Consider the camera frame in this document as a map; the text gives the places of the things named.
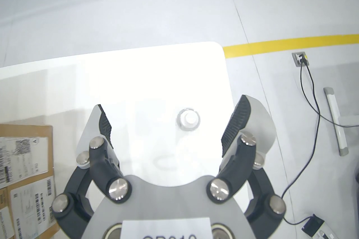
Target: silver cap screw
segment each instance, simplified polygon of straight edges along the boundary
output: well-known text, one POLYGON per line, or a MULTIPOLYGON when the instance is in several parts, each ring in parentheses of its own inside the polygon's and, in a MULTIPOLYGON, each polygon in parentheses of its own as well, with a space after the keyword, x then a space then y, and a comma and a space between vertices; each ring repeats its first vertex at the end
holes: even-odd
POLYGON ((83 151, 82 153, 80 153, 77 158, 76 158, 76 162, 79 165, 85 165, 87 162, 89 162, 90 159, 90 155, 88 151, 83 151))
POLYGON ((249 132, 241 134, 241 141, 251 147, 256 145, 256 138, 249 132))
POLYGON ((103 145, 104 139, 101 136, 94 137, 90 140, 90 148, 99 148, 103 145))
POLYGON ((261 169, 263 166, 264 166, 264 157, 261 154, 256 153, 253 168, 255 170, 258 170, 261 169))
POLYGON ((228 185, 219 178, 212 180, 209 186, 209 191, 211 195, 218 201, 224 201, 229 196, 228 185))
POLYGON ((128 183, 123 178, 115 180, 109 188, 109 195, 113 200, 123 199, 128 192, 128 183))
POLYGON ((286 204, 283 199, 277 195, 273 195, 269 200, 269 206, 276 214, 283 214, 286 212, 286 204))
POLYGON ((222 224, 213 224, 211 229, 213 239, 234 239, 232 232, 222 224))
POLYGON ((65 194, 58 195, 52 202, 52 210, 54 212, 63 212, 68 206, 68 197, 65 194))

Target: black linkage arm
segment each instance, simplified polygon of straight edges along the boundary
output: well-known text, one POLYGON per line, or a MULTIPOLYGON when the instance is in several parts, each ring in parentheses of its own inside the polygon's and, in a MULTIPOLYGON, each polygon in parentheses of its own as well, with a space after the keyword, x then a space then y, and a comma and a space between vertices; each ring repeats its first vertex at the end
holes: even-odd
POLYGON ((253 192, 245 216, 257 239, 267 239, 278 228, 286 213, 283 200, 274 193, 264 169, 253 170, 248 179, 253 192))
POLYGON ((71 239, 82 237, 93 215, 90 202, 85 197, 91 180, 89 169, 76 167, 63 193, 68 199, 67 207, 62 212, 52 211, 60 228, 71 239))

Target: white table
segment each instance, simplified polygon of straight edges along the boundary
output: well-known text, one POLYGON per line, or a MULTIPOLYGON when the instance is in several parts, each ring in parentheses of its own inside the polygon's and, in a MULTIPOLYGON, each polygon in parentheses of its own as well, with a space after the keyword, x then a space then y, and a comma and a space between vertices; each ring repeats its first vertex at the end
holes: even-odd
MULTIPOLYGON (((77 142, 98 103, 112 125, 124 175, 174 186, 218 173, 220 139, 233 111, 219 44, 137 48, 0 68, 0 122, 54 128, 57 193, 75 169, 77 142), (176 125, 178 112, 188 107, 201 117, 192 132, 176 125)), ((88 196, 96 209, 102 194, 91 186, 88 196)), ((246 186, 236 200, 245 210, 246 186)))

